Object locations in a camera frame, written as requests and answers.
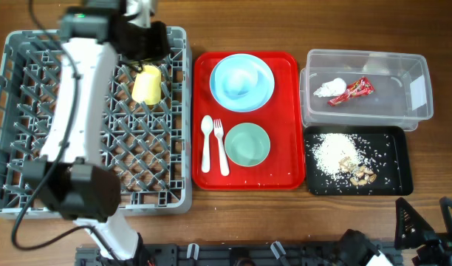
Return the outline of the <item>light blue round plate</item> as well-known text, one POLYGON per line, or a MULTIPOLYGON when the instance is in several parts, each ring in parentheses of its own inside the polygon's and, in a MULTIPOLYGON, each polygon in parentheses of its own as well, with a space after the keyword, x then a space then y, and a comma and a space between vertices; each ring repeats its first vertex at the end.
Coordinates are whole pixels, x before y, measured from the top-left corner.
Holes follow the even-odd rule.
POLYGON ((271 68, 259 57, 250 54, 233 54, 223 58, 210 74, 210 92, 215 101, 233 112, 251 112, 260 109, 271 99, 275 89, 275 78, 271 68), (258 70, 258 84, 243 98, 230 99, 222 94, 216 73, 226 67, 254 67, 258 70))

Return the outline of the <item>clear plastic bin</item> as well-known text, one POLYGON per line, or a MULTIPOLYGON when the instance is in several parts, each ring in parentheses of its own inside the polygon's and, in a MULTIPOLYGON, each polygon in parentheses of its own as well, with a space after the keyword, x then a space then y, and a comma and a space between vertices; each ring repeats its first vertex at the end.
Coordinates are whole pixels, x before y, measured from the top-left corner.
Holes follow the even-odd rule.
POLYGON ((362 50, 313 49, 300 73, 305 127, 321 124, 399 126, 413 131, 434 115, 428 63, 423 55, 362 50), (314 92, 336 78, 348 85, 368 78, 374 92, 330 106, 314 92))

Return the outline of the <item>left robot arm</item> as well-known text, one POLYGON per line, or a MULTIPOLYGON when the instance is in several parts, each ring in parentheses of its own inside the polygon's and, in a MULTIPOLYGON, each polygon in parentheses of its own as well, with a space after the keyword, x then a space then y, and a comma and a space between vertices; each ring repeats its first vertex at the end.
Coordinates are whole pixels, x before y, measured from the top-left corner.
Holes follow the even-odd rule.
POLYGON ((61 18, 61 80, 49 134, 23 164, 32 199, 85 230, 105 265, 151 265, 141 235, 122 214, 120 179, 102 167, 100 130, 116 66, 139 69, 170 52, 167 29, 152 21, 155 1, 85 1, 61 18))

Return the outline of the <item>black plastic tray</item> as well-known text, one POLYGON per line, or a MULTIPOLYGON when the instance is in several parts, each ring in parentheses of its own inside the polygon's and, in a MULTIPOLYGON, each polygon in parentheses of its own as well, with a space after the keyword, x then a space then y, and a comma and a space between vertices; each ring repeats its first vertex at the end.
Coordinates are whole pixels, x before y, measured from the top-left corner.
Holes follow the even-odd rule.
POLYGON ((377 183, 363 188, 344 188, 338 191, 335 185, 325 187, 318 181, 315 174, 318 172, 312 167, 310 159, 306 158, 307 188, 310 193, 319 196, 408 196, 414 190, 411 175, 408 147, 405 132, 397 126, 310 126, 304 130, 306 142, 314 134, 344 133, 344 134, 368 134, 379 138, 377 145, 383 147, 383 136, 388 135, 390 155, 387 156, 388 165, 377 178, 377 183))

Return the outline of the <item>rice and peanut leftovers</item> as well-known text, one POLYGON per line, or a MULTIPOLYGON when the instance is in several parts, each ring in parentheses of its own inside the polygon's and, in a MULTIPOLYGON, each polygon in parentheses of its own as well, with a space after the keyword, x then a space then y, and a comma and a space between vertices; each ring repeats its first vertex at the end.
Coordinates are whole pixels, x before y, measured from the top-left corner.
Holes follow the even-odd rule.
POLYGON ((305 142, 306 158, 325 187, 335 185, 339 192, 344 188, 363 188, 376 184, 388 165, 388 135, 383 136, 383 147, 377 145, 378 140, 368 134, 314 134, 305 142))

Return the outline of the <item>grey plastic dishwasher rack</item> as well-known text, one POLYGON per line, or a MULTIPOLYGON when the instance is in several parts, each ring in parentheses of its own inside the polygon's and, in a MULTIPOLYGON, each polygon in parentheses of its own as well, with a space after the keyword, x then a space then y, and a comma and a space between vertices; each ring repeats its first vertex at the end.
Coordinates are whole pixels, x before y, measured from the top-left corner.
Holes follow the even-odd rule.
MULTIPOLYGON (((121 181, 125 215, 183 214, 192 203, 191 48, 186 31, 167 30, 171 51, 157 63, 160 102, 134 101, 136 73, 114 68, 100 131, 102 166, 121 181)), ((39 31, 15 31, 0 68, 0 217, 15 219, 31 195, 22 166, 38 158, 61 79, 61 54, 39 31)))

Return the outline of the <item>yellow plastic cup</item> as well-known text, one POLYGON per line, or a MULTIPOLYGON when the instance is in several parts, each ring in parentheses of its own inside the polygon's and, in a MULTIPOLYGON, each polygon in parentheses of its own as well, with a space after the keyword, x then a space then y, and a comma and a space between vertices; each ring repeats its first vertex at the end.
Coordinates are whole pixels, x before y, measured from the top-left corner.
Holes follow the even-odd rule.
POLYGON ((161 100, 162 73, 157 66, 144 65, 138 73, 132 90, 132 98, 138 103, 153 106, 161 100))

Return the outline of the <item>red snack wrapper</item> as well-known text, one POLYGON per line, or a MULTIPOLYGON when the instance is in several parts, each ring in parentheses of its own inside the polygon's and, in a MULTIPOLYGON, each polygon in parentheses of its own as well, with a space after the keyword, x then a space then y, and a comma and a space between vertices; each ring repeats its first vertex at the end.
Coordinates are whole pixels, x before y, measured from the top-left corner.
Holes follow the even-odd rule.
POLYGON ((366 95, 370 95, 374 92, 374 86, 370 80, 366 77, 362 77, 354 83, 348 85, 342 95, 339 95, 327 103, 330 106, 337 106, 338 104, 348 101, 351 98, 358 98, 366 95))

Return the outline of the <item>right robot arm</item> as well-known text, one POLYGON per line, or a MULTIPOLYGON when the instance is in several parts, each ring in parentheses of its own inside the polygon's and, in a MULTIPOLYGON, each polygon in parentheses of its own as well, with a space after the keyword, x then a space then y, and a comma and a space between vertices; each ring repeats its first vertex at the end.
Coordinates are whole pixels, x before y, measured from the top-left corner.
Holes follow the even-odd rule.
MULTIPOLYGON (((402 197, 396 200, 395 250, 415 249, 414 265, 452 265, 452 199, 439 200, 446 232, 437 233, 402 197)), ((361 232, 348 229, 337 242, 333 265, 391 265, 391 260, 361 232)))

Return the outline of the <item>mint green bowl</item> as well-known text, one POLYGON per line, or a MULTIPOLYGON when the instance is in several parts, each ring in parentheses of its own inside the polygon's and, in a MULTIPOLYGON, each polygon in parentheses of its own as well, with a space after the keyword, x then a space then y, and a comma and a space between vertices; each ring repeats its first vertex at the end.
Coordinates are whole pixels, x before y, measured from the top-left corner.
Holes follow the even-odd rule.
POLYGON ((268 133, 254 123, 237 124, 225 137, 226 155, 238 166, 258 166, 267 159, 270 149, 268 133))

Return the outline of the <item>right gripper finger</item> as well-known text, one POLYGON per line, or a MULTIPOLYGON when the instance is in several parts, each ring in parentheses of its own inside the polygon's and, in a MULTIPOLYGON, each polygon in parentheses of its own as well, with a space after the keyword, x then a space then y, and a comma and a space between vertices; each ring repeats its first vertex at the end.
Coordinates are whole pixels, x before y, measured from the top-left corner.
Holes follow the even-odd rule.
POLYGON ((396 200, 397 223, 394 247, 397 250, 418 248, 435 240, 434 229, 403 198, 396 200))
POLYGON ((442 218, 448 233, 452 233, 452 199, 443 197, 439 200, 442 218))

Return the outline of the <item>light blue bowl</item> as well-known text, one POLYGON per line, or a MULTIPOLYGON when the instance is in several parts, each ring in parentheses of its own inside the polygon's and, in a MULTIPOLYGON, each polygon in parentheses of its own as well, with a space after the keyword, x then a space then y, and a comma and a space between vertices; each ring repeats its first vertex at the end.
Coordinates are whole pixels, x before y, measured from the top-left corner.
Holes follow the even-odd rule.
POLYGON ((222 94, 230 99, 248 96, 258 84, 258 70, 254 67, 226 67, 216 77, 222 94))

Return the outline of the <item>white plastic fork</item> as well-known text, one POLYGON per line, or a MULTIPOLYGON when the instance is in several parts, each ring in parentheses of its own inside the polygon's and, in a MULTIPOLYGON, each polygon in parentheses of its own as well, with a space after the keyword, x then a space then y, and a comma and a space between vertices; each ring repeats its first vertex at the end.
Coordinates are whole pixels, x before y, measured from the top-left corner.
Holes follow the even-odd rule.
POLYGON ((230 174, 230 169, 227 161, 227 155, 225 152, 225 146, 223 143, 224 129, 220 119, 215 119, 213 121, 213 131, 218 141, 220 172, 222 176, 226 177, 230 174))

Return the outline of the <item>white plastic spoon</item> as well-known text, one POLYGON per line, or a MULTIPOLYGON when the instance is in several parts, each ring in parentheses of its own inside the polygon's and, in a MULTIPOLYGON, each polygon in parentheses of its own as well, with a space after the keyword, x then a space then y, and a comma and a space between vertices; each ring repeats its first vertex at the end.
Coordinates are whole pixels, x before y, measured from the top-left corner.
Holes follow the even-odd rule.
POLYGON ((203 117, 201 122, 201 131, 204 135, 203 149, 202 149, 202 164, 201 170, 203 173, 210 171, 210 133, 213 131, 213 119, 210 115, 203 117))

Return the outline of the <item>white tissue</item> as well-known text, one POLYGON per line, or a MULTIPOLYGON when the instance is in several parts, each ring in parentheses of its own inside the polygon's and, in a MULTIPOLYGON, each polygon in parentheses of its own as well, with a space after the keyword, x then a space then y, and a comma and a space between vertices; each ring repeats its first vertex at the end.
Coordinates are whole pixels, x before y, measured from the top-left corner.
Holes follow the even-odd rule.
POLYGON ((337 97, 346 90, 347 84, 342 78, 335 78, 332 81, 325 82, 313 92, 314 96, 319 98, 337 97))

